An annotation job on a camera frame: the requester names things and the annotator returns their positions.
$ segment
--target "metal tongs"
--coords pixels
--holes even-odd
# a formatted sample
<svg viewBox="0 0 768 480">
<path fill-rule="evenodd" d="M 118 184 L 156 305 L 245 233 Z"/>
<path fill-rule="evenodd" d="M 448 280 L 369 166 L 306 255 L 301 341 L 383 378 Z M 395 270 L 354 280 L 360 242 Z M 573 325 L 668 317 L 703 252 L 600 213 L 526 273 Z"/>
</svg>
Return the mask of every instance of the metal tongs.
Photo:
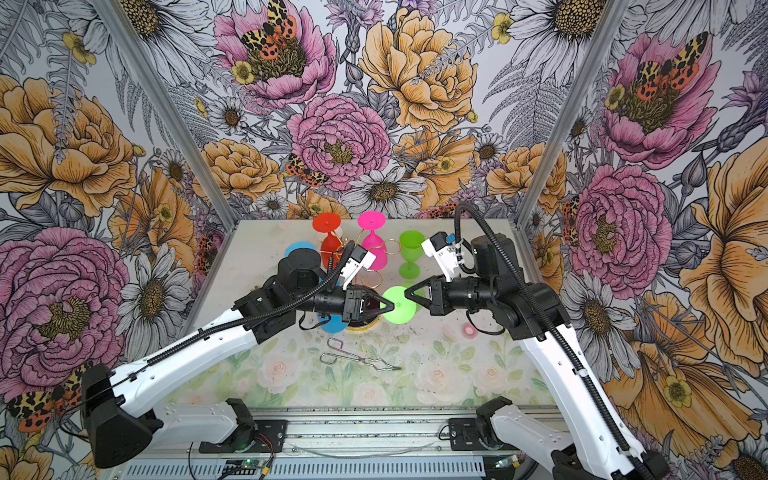
<svg viewBox="0 0 768 480">
<path fill-rule="evenodd" d="M 345 352 L 342 350 L 342 347 L 344 346 L 344 342 L 342 342 L 339 339 L 329 338 L 328 339 L 328 348 L 331 350 L 335 350 L 338 353 L 324 353 L 320 356 L 320 362 L 325 363 L 326 365 L 333 365 L 336 363 L 336 359 L 346 359 L 346 360 L 352 360 L 353 362 L 361 362 L 365 363 L 367 366 L 372 366 L 376 369 L 376 371 L 381 372 L 384 370 L 393 371 L 393 370 L 402 370 L 401 367 L 389 365 L 385 360 L 383 359 L 368 359 L 366 357 L 362 357 L 360 355 L 355 355 L 354 353 Z"/>
</svg>

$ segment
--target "table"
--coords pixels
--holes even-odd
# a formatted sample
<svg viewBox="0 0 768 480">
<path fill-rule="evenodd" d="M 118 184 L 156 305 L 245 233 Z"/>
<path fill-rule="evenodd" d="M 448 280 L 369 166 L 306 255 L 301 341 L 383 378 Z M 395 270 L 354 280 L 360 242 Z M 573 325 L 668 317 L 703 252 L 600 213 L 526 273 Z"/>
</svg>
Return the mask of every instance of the table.
<svg viewBox="0 0 768 480">
<path fill-rule="evenodd" d="M 489 223 L 494 231 L 512 238 L 505 220 Z M 355 220 L 344 220 L 342 229 L 343 236 L 353 240 L 360 232 Z M 389 220 L 377 234 L 385 240 L 397 239 L 406 230 L 420 230 L 427 237 L 438 231 L 451 233 L 453 220 Z M 462 237 L 472 239 L 481 234 L 473 220 L 462 221 Z M 243 221 L 233 235 L 193 328 L 210 322 L 274 274 L 291 243 L 308 240 L 316 247 L 321 243 L 311 221 L 304 220 Z M 393 242 L 387 247 L 396 248 Z M 400 255 L 389 257 L 382 271 L 383 283 L 376 289 L 379 294 L 406 281 L 399 275 L 403 263 Z M 427 256 L 417 264 L 421 269 L 417 281 L 440 273 L 437 263 Z M 367 284 L 378 281 L 377 276 L 366 274 Z M 498 328 L 490 313 L 472 318 L 481 329 Z M 305 324 L 315 322 L 314 314 L 307 314 Z M 467 409 L 506 396 L 522 406 L 554 405 L 541 375 L 509 335 L 472 335 L 464 329 L 467 324 L 464 311 L 433 317 L 419 309 L 403 325 L 380 319 L 368 329 L 347 329 L 333 336 L 344 342 L 344 350 L 380 357 L 402 367 L 394 372 L 377 372 L 344 359 L 333 366 L 322 364 L 319 356 L 330 351 L 326 341 L 331 335 L 321 329 L 303 332 L 293 326 L 216 364 L 176 389 L 167 401 L 210 404 L 236 397 L 252 409 L 338 411 L 350 407 Z"/>
</svg>

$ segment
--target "blue disc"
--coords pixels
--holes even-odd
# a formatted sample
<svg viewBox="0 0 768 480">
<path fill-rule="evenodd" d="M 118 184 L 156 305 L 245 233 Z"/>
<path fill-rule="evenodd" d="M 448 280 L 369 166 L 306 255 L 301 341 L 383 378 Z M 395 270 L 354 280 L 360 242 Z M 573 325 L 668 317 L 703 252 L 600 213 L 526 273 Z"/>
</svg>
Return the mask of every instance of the blue disc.
<svg viewBox="0 0 768 480">
<path fill-rule="evenodd" d="M 322 318 L 318 318 L 319 321 L 324 321 L 328 319 L 327 316 L 324 316 Z M 344 330 L 349 324 L 344 323 L 341 321 L 341 315 L 331 315 L 331 321 L 326 323 L 325 325 L 321 326 L 320 328 L 323 329 L 325 333 L 330 333 L 333 335 L 334 333 L 339 333 L 342 330 Z"/>
<path fill-rule="evenodd" d="M 314 245 L 307 241 L 291 243 L 288 248 L 286 248 L 286 257 L 288 257 L 291 252 L 298 250 L 299 248 L 311 248 L 312 250 L 317 250 Z"/>
</svg>

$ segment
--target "floral tablecloth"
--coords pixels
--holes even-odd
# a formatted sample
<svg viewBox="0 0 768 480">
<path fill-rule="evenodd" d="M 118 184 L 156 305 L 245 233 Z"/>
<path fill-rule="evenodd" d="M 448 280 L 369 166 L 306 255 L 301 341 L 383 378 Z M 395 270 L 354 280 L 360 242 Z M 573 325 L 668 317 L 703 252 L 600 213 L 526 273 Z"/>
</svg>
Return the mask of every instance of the floral tablecloth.
<svg viewBox="0 0 768 480">
<path fill-rule="evenodd" d="M 380 234 L 383 238 L 397 238 L 413 221 L 391 220 Z M 435 224 L 432 220 L 416 221 L 425 232 L 447 230 L 450 226 L 447 221 L 445 225 L 440 220 L 434 220 Z M 431 226 L 425 228 L 426 222 Z M 278 225 L 273 234 L 292 238 L 296 233 L 286 229 L 300 232 L 310 228 L 305 222 L 288 223 L 303 225 Z M 245 224 L 238 228 L 236 235 L 251 235 L 248 223 Z M 354 233 L 354 237 L 359 231 L 346 225 L 344 230 L 350 235 Z M 472 227 L 466 230 L 465 237 L 472 238 Z M 269 244 L 268 239 L 274 237 L 260 230 L 257 237 L 248 239 L 250 251 L 260 252 L 260 258 L 272 258 L 264 250 L 285 248 L 284 243 Z M 303 233 L 302 240 L 307 238 Z M 233 269 L 238 263 L 245 263 L 245 259 L 242 253 L 233 252 L 231 248 L 227 255 L 233 257 L 232 264 L 223 265 L 222 271 L 235 275 Z M 382 272 L 384 283 L 377 289 L 380 293 L 403 283 L 404 279 L 398 275 L 402 263 L 400 256 L 389 258 L 389 265 Z M 432 259 L 422 257 L 417 264 L 422 270 L 420 279 L 439 273 Z M 253 278 L 261 283 L 262 276 L 253 275 Z M 488 313 L 472 318 L 480 328 L 498 328 Z M 314 321 L 310 313 L 304 322 L 312 325 Z M 345 359 L 338 359 L 333 366 L 322 364 L 319 357 L 331 351 L 326 345 L 331 335 L 321 329 L 301 331 L 293 326 L 262 345 L 216 364 L 176 389 L 167 401 L 210 404 L 235 397 L 243 399 L 251 408 L 332 409 L 478 406 L 496 396 L 506 396 L 519 405 L 554 405 L 541 375 L 509 335 L 484 335 L 466 329 L 467 325 L 463 312 L 433 317 L 428 310 L 420 308 L 413 319 L 403 325 L 380 319 L 363 331 L 345 330 L 333 336 L 344 342 L 343 348 L 348 352 L 382 358 L 402 367 L 382 372 Z"/>
</svg>

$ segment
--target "yellow flower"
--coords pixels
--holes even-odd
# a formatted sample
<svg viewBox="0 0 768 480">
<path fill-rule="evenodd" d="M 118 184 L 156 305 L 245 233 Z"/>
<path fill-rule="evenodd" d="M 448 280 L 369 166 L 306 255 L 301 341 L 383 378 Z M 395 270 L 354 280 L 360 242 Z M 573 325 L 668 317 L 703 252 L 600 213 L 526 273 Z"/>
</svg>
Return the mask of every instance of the yellow flower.
<svg viewBox="0 0 768 480">
<path fill-rule="evenodd" d="M 37 447 L 19 455 L 14 446 L 0 447 L 0 476 L 9 480 L 50 480 L 53 477 L 53 454 L 40 452 Z"/>
<path fill-rule="evenodd" d="M 475 137 L 459 139 L 455 135 L 438 135 L 431 131 L 417 131 L 405 134 L 392 151 L 403 156 L 405 162 L 417 163 L 411 177 L 424 177 L 426 190 L 422 209 L 444 204 L 458 193 L 462 186 L 472 179 L 472 167 L 480 166 L 480 155 L 475 151 Z"/>
<path fill-rule="evenodd" d="M 512 197 L 517 192 L 524 192 L 531 184 L 533 174 L 541 161 L 544 153 L 544 142 L 531 148 L 520 147 L 516 151 L 509 151 L 502 155 L 499 161 L 502 168 L 496 168 L 488 172 L 488 193 L 491 195 L 504 194 Z M 554 215 L 560 207 L 560 201 L 565 196 L 565 166 L 567 162 L 565 152 L 561 151 L 554 169 L 547 177 L 544 191 L 538 199 L 538 204 L 547 212 Z"/>
<path fill-rule="evenodd" d="M 561 239 L 551 233 L 546 237 L 542 233 L 533 239 L 533 254 L 544 277 L 544 283 L 552 287 L 555 293 L 563 288 L 564 261 L 561 252 Z"/>
<path fill-rule="evenodd" d="M 283 175 L 279 173 L 280 165 L 245 142 L 228 139 L 211 142 L 203 147 L 203 156 L 227 198 L 232 192 L 238 192 L 255 201 L 285 187 Z M 199 197 L 205 195 L 196 177 L 192 188 Z"/>
<path fill-rule="evenodd" d="M 237 83 L 243 85 L 252 84 L 256 80 L 247 61 L 236 61 L 235 66 L 232 67 L 232 75 L 235 76 Z"/>
<path fill-rule="evenodd" d="M 605 106 L 608 110 L 616 110 L 619 106 L 619 102 L 624 98 L 624 86 L 618 84 L 608 92 L 608 96 L 605 98 Z"/>
<path fill-rule="evenodd" d="M 308 190 L 306 195 L 299 195 L 297 209 L 289 209 L 288 220 L 300 218 L 314 218 L 320 214 L 336 214 L 341 218 L 349 219 L 349 212 L 337 199 L 327 195 L 320 195 L 314 190 Z"/>
<path fill-rule="evenodd" d="M 515 23 L 515 21 L 512 20 L 512 15 L 508 13 L 497 13 L 493 18 L 493 30 L 491 30 L 493 39 L 498 40 L 498 43 L 502 45 L 507 43 L 511 39 L 508 30 L 513 23 Z"/>
<path fill-rule="evenodd" d="M 631 346 L 641 367 L 633 379 L 619 370 L 621 377 L 605 383 L 605 392 L 633 427 L 655 439 L 674 432 L 671 448 L 676 455 L 688 456 L 721 435 L 725 449 L 715 465 L 728 465 L 739 455 L 737 442 L 748 435 L 756 438 L 760 423 L 725 391 L 733 387 L 720 365 L 706 361 L 712 342 L 705 337 L 704 324 L 672 293 L 645 292 L 639 300 L 644 308 L 639 309 L 643 320 L 638 331 L 644 341 Z M 748 388 L 738 379 L 736 387 L 741 392 Z"/>
<path fill-rule="evenodd" d="M 203 103 L 202 98 L 196 97 L 194 99 L 194 106 L 201 115 L 208 118 L 208 108 L 205 106 L 205 103 Z"/>
<path fill-rule="evenodd" d="M 15 206 L 26 208 L 47 188 L 64 191 L 97 217 L 115 195 L 136 187 L 134 147 L 96 98 L 76 91 L 72 132 L 59 162 L 52 98 L 60 93 L 39 78 L 27 78 L 22 87 L 0 75 L 0 192 L 25 194 Z"/>
<path fill-rule="evenodd" d="M 151 179 L 142 177 L 140 190 L 121 196 L 115 205 L 108 222 L 112 246 L 130 253 L 149 251 L 154 261 L 154 254 L 168 243 L 176 249 L 176 260 L 192 272 L 197 242 L 189 204 L 160 168 L 152 170 Z"/>
<path fill-rule="evenodd" d="M 680 271 L 690 305 L 707 318 L 707 338 L 724 362 L 752 376 L 768 360 L 768 138 L 709 174 L 709 207 L 692 204 L 696 220 L 712 229 L 710 252 Z"/>
<path fill-rule="evenodd" d="M 426 74 L 438 55 L 454 44 L 453 34 L 436 30 L 418 10 L 397 12 L 393 33 L 381 22 L 368 31 L 360 67 L 376 81 L 371 90 L 391 91 L 400 106 L 401 127 L 446 132 L 472 109 L 477 64 L 466 55 L 439 73 Z"/>
<path fill-rule="evenodd" d="M 72 50 L 72 56 L 75 60 L 80 63 L 87 62 L 91 65 L 96 65 L 96 56 L 85 49 L 85 46 L 83 46 L 83 38 L 80 35 L 76 35 L 71 31 L 66 31 L 61 36 L 61 40 L 64 41 L 64 45 L 67 45 L 67 48 Z"/>
</svg>

